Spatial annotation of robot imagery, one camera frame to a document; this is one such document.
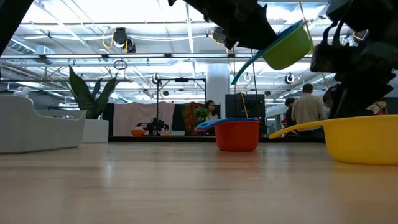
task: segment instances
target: wooden table surface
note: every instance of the wooden table surface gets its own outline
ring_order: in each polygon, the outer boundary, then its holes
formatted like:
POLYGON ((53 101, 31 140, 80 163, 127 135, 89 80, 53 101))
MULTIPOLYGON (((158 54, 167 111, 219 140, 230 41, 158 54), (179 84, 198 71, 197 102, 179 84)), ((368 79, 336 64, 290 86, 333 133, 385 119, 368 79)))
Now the wooden table surface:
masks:
POLYGON ((398 223, 398 167, 324 144, 84 144, 0 156, 0 223, 398 223))

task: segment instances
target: green bowl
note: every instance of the green bowl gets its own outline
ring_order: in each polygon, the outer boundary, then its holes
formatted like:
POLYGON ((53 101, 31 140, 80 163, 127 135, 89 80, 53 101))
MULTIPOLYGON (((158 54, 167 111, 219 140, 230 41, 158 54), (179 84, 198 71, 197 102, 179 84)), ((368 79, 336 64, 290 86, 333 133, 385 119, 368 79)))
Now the green bowl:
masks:
POLYGON ((274 70, 285 69, 303 58, 310 50, 312 41, 304 30, 304 22, 283 31, 280 41, 267 49, 263 59, 274 70))

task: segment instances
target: black monitor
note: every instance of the black monitor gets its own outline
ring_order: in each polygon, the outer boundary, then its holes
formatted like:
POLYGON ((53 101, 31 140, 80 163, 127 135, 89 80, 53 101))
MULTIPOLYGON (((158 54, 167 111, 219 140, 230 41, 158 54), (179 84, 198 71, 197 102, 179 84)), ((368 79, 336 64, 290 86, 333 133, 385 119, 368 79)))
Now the black monitor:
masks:
MULTIPOLYGON (((266 108, 264 104, 264 95, 244 94, 243 98, 249 118, 265 117, 266 108)), ((240 93, 225 95, 225 116, 226 118, 246 118, 240 93)))

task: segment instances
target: orange bowl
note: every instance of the orange bowl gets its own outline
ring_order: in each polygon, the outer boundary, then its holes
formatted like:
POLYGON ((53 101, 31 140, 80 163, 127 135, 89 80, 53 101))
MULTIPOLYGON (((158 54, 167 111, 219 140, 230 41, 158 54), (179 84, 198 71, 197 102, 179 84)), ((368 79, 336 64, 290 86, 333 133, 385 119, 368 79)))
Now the orange bowl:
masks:
POLYGON ((259 145, 259 122, 229 121, 217 124, 216 145, 221 151, 254 151, 259 145))
POLYGON ((145 130, 137 129, 137 130, 131 130, 131 134, 134 137, 143 137, 145 134, 145 130))

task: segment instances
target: yellow bowl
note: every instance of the yellow bowl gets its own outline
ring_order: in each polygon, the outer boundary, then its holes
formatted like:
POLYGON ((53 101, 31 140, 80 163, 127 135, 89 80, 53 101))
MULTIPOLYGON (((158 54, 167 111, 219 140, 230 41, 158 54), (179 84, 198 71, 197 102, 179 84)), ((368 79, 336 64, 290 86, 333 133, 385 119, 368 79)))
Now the yellow bowl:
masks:
POLYGON ((398 115, 330 119, 285 128, 269 138, 300 128, 323 126, 328 152, 337 161, 397 165, 397 124, 398 115))

